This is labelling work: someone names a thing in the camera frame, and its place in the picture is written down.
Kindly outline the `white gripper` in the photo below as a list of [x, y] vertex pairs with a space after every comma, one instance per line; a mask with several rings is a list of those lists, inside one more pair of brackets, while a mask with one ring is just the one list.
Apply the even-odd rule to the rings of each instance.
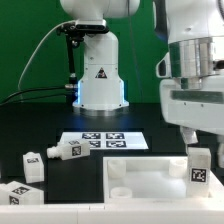
[[182, 90], [178, 80], [171, 77], [168, 53], [156, 66], [157, 76], [160, 76], [160, 65], [165, 70], [159, 86], [165, 121], [181, 126], [186, 145], [198, 142], [196, 130], [219, 135], [218, 166], [224, 168], [224, 70], [218, 75], [203, 77], [200, 90]]

